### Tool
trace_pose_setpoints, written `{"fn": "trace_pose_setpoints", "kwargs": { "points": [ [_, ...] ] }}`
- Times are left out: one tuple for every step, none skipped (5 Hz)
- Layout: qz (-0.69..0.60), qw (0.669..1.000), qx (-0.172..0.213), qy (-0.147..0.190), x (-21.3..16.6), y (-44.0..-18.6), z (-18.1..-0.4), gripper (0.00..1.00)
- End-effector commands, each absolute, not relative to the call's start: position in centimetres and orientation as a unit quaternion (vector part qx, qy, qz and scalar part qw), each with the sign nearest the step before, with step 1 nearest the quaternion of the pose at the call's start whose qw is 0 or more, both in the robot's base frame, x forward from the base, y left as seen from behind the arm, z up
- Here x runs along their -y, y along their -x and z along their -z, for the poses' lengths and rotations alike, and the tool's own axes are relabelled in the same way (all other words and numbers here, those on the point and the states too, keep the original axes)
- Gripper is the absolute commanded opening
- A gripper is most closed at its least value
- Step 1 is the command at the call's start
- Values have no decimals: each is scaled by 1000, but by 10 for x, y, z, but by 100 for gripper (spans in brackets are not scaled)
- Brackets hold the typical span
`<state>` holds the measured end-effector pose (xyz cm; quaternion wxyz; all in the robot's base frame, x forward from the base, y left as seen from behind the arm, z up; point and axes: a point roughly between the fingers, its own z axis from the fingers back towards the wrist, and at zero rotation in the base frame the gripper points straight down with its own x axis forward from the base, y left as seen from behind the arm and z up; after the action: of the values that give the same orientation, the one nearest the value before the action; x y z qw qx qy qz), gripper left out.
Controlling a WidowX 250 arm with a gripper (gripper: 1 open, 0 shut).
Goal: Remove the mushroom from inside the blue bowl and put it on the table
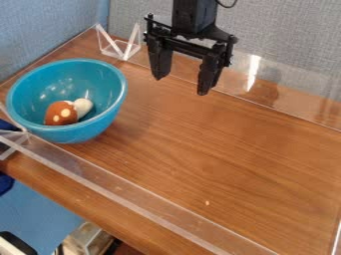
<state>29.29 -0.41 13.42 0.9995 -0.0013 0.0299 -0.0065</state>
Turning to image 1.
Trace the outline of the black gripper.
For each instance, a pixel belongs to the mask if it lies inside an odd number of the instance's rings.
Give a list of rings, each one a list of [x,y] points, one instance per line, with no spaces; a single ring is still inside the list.
[[[216,86],[224,67],[231,65],[239,39],[216,26],[220,0],[173,0],[169,17],[145,17],[153,75],[161,80],[172,72],[173,52],[201,58],[197,93],[205,96]]]

